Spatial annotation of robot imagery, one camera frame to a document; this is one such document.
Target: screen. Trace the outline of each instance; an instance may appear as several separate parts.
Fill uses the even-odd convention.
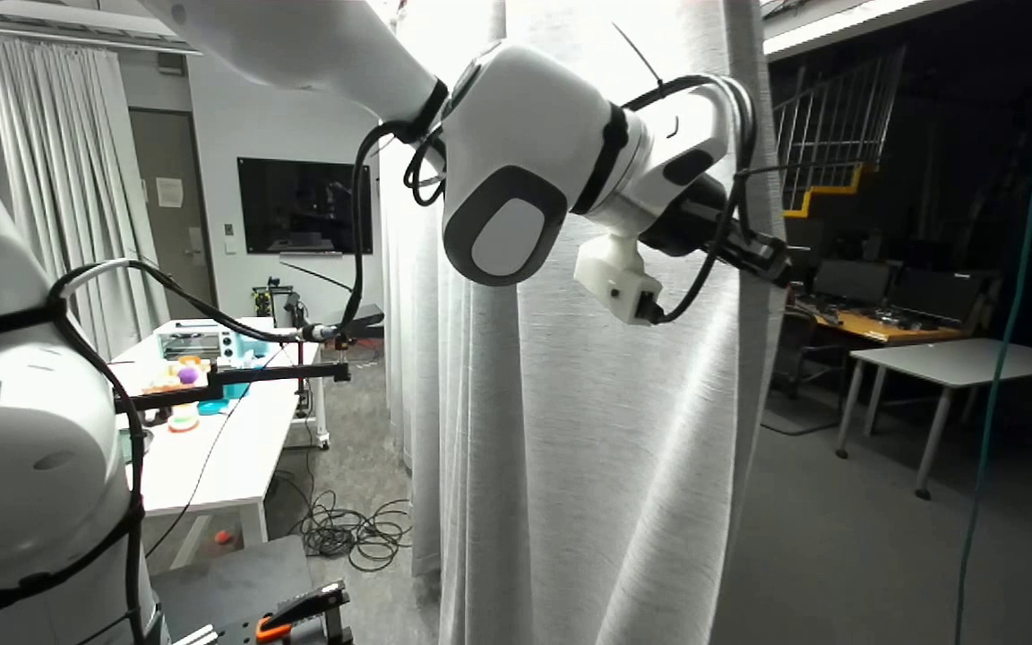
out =
[[[239,158],[245,238],[251,253],[319,251],[369,253],[369,168],[356,219],[350,165]]]
[[[897,312],[972,322],[980,280],[966,273],[901,273],[893,292]]]
[[[826,234],[826,226],[813,222],[813,219],[801,219],[801,222],[789,219],[786,234],[789,234],[793,267],[799,273],[801,284],[810,284],[817,265],[824,260],[824,234]]]
[[[813,273],[813,292],[841,304],[886,304],[893,265],[879,260],[821,260]]]

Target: cable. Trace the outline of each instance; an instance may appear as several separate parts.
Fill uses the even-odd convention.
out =
[[[315,267],[292,265],[292,260],[280,260],[280,265],[288,265],[288,267],[292,267],[292,273],[304,273],[304,275],[315,275],[315,280],[332,284],[338,290],[346,290],[346,292],[350,292],[346,284],[340,284],[340,280],[332,280],[332,275],[325,275],[325,273],[315,273]]]
[[[363,306],[363,296],[365,296],[365,260],[363,260],[363,251],[365,251],[365,222],[363,222],[363,210],[365,210],[365,183],[363,183],[363,171],[365,171],[365,158],[369,149],[397,133],[400,121],[378,121],[377,128],[365,133],[365,139],[357,142],[357,154],[356,154],[356,165],[350,165],[350,236],[356,236],[356,251],[350,251],[350,292],[346,292],[346,304],[344,304],[344,315],[338,322],[338,332],[344,337],[344,329],[350,327],[350,318],[357,315]]]
[[[190,299],[196,312],[204,312],[204,315],[211,315],[211,318],[217,318],[221,327],[229,327],[229,329],[237,329],[237,332],[245,332],[245,337],[259,337],[259,339],[276,339],[276,342],[288,342],[288,339],[297,339],[292,332],[264,332],[264,329],[251,329],[251,327],[245,327],[245,322],[237,322],[237,318],[229,318],[224,312],[217,312],[217,306],[211,306],[211,304],[204,304],[204,299],[196,299],[192,292],[185,292],[180,284],[173,284],[165,273],[159,273],[154,265],[143,265],[143,260],[135,260],[135,256],[111,256],[111,260],[96,260],[96,265],[79,265],[79,267],[71,267],[71,273],[65,273],[55,286],[49,286],[49,292],[45,292],[45,299],[67,299],[79,286],[87,286],[90,280],[96,280],[96,275],[105,275],[105,273],[116,273],[116,267],[139,267],[139,273],[148,273],[148,275],[154,275],[165,290],[173,290],[173,292],[180,292],[184,299]],[[83,354],[100,377],[107,377],[111,378],[111,385],[116,385],[116,398],[119,398],[119,404],[120,404],[120,412],[126,412],[126,419],[130,419],[130,470],[133,470],[133,483],[130,483],[130,505],[135,509],[135,517],[143,517],[143,458],[148,458],[148,445],[143,445],[143,419],[139,419],[139,412],[135,412],[135,404],[133,404],[133,398],[130,398],[130,389],[120,385],[120,378],[111,371],[111,364],[90,348],[90,339],[79,332],[79,327],[65,315],[65,318],[58,318],[58,332],[59,332],[59,339],[75,352],[75,354]],[[139,609],[139,529],[126,529],[126,618],[130,618],[130,629],[133,629],[133,640],[135,645],[143,645],[148,638],[143,638],[143,629],[139,629],[139,617],[143,617],[143,609]]]
[[[649,66],[649,75],[654,79],[654,88],[661,88],[661,75],[654,70],[654,63],[639,50],[639,41],[616,22],[614,22],[614,27],[633,50],[633,56]]]
[[[196,470],[196,478],[192,478],[192,487],[190,487],[190,493],[185,493],[185,505],[173,517],[173,521],[159,532],[159,542],[148,547],[148,557],[167,542],[167,532],[173,529],[180,529],[180,521],[185,519],[185,513],[190,513],[190,505],[192,505],[192,499],[196,499],[196,492],[202,492],[202,478],[204,478],[204,470],[206,470],[206,461],[213,458],[213,452],[217,452],[217,445],[221,445],[221,434],[224,434],[224,426],[229,426],[229,419],[237,415],[237,408],[239,408],[239,400],[224,412],[224,419],[217,421],[217,437],[206,445],[206,452],[204,452],[204,458],[202,458],[202,470]]]
[[[749,94],[745,94],[735,79],[713,79],[713,75],[708,75],[708,79],[701,79],[701,82],[713,82],[713,85],[720,85],[720,88],[729,97],[727,103],[735,107],[735,121],[739,121],[739,137],[735,137],[735,139],[739,139],[735,180],[729,180],[727,205],[720,206],[720,219],[716,219],[716,236],[713,236],[713,243],[706,247],[706,256],[701,256],[701,265],[698,265],[686,292],[683,292],[671,312],[654,312],[652,322],[675,322],[675,318],[681,318],[681,315],[695,304],[706,275],[713,273],[713,265],[716,265],[716,256],[720,256],[720,251],[724,251],[724,243],[727,243],[729,219],[735,219],[735,216],[739,216],[739,222],[743,222],[743,234],[753,236],[749,219],[745,219],[745,176],[743,176],[743,168],[749,168],[749,160],[753,160],[753,154],[755,154],[755,114],[753,114]]]
[[[444,128],[432,128],[432,133],[425,133],[418,142],[414,142],[414,149],[411,149],[411,158],[407,158],[407,165],[406,165],[406,176],[400,176],[400,183],[411,191],[411,201],[414,205],[436,205],[436,198],[444,194],[444,176],[432,176],[432,180],[418,180],[418,168],[421,168],[421,160],[428,158],[428,149],[436,154],[436,158],[444,158]]]
[[[148,273],[154,284],[161,284],[167,292],[184,296],[185,304],[192,304],[202,315],[213,318],[217,327],[233,329],[233,332],[245,332],[245,337],[253,337],[253,339],[267,339],[267,342],[292,342],[299,339],[297,332],[271,332],[271,329],[253,329],[253,327],[245,327],[239,318],[224,315],[221,306],[211,306],[204,299],[196,299],[192,292],[185,292],[173,275],[159,273],[154,265],[139,260],[139,256],[111,256],[111,260],[96,260],[96,265],[83,265],[83,267],[71,267],[67,275],[59,275],[49,290],[79,290],[83,284],[105,275],[105,273],[116,273],[116,267],[135,267],[135,273]]]
[[[304,499],[299,545],[319,557],[346,557],[357,574],[385,569],[407,547],[407,499],[390,499],[372,513],[344,509],[332,492],[307,499],[304,487],[288,478]]]
[[[980,517],[980,493],[987,478],[987,452],[991,452],[991,415],[997,415],[997,394],[1008,364],[1008,352],[1022,318],[1022,299],[1027,290],[1027,265],[1032,265],[1032,191],[1027,191],[1027,206],[1023,206],[1023,236],[1022,236],[1022,256],[1017,256],[1017,275],[1015,275],[1015,299],[1010,315],[999,337],[997,364],[991,364],[991,383],[985,398],[985,419],[980,419],[980,447],[977,447],[977,470],[974,470],[974,492],[972,492],[972,517],[966,517],[966,532],[960,545],[960,569],[956,569],[956,603],[953,603],[953,645],[964,645],[964,609],[966,609],[966,576],[972,576],[972,552],[974,552],[974,532],[977,532],[977,517]]]
[[[45,299],[65,299],[67,292],[67,284],[58,280],[45,292]],[[111,364],[87,342],[87,337],[79,332],[79,327],[59,315],[58,318],[58,332],[59,339],[83,354],[100,377],[111,378],[116,394],[119,394],[119,404],[130,419],[130,461],[133,461],[133,477],[130,477],[130,509],[135,513],[135,526],[139,526],[139,513],[143,513],[143,458],[148,458],[148,437],[143,437],[143,419],[130,398],[130,389],[120,385],[120,378],[111,371]],[[130,618],[130,635],[135,645],[143,645],[143,628],[139,628],[139,617],[143,617],[143,606],[139,606],[139,582],[135,582],[135,574],[139,574],[139,529],[126,529],[126,618]]]

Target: curtain fold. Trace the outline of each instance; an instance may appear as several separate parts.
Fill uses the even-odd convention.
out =
[[[105,256],[159,260],[119,53],[0,40],[0,137],[12,216],[45,275]],[[165,318],[135,273],[100,275],[75,315],[105,354]]]
[[[654,79],[614,26],[666,79],[739,75],[764,107],[755,165],[771,160],[755,3],[428,0],[407,8],[400,36],[449,85],[504,36],[627,99]],[[491,290],[449,267],[442,206],[385,183],[384,216],[390,419],[411,461],[411,569],[442,586],[442,640],[708,640],[778,292],[716,265],[675,327],[624,327],[572,284],[575,247],[599,236],[583,219],[535,280]],[[780,230],[771,180],[753,183],[749,216]],[[698,267],[646,260],[661,304]]]

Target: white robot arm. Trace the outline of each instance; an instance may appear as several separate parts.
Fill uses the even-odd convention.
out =
[[[444,99],[365,0],[143,3],[196,50],[271,85],[346,94],[418,142],[444,168],[444,253],[475,284],[535,275],[568,210],[610,230],[581,251],[575,280],[627,322],[661,322],[639,238],[780,280],[786,243],[729,230],[753,137],[729,79],[671,82],[618,107],[553,56],[498,41]]]
[[[786,243],[735,219],[753,114],[727,79],[666,82],[618,107],[563,63],[498,41],[449,94],[363,0],[143,3],[196,50],[262,82],[346,94],[414,142],[444,171],[444,253],[475,284],[530,280],[567,216],[610,230],[581,247],[575,284],[627,322],[666,322],[686,304],[654,304],[639,243],[780,280]],[[0,315],[44,292],[0,205]],[[130,509],[107,383],[55,322],[0,332],[0,592],[25,592],[0,603],[0,640],[83,640],[126,612],[133,640],[167,640],[120,529]]]

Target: desk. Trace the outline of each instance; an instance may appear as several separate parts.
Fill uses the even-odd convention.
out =
[[[133,394],[149,378],[149,371],[159,371],[159,364],[161,359],[154,337],[116,359],[116,371]],[[291,342],[267,354],[267,364],[297,364],[297,348]],[[175,567],[196,552],[206,513],[233,513],[239,519],[245,545],[267,542],[264,492],[276,458],[288,447],[292,415],[297,383],[262,378],[251,383],[251,389],[221,415],[202,415],[202,426],[190,434],[173,434],[167,426],[149,428],[154,440],[148,445],[143,461],[148,517],[175,517],[185,509],[190,493],[190,517],[204,517],[184,542]]]
[[[845,312],[845,306],[836,306],[836,315],[839,315],[839,327],[821,315],[813,315],[813,322],[824,329],[841,329],[849,337],[874,339],[874,342],[930,342],[930,339],[966,337],[956,327],[907,329],[907,327],[888,327],[866,312]]]
[[[930,434],[925,440],[922,466],[912,477],[912,492],[928,499],[925,483],[928,483],[928,472],[930,472],[942,428],[946,428],[953,389],[987,385],[997,354],[999,354],[999,339],[987,339],[987,337],[849,352],[855,364],[853,364],[845,404],[841,404],[839,455],[845,458],[845,437],[849,437],[853,408],[860,398],[863,364],[879,369],[872,404],[866,404],[866,437],[874,434],[879,400],[882,400],[882,385],[888,371],[928,378],[942,385]],[[1010,342],[1008,363],[1004,363],[1004,378],[1032,378],[1032,348]]]

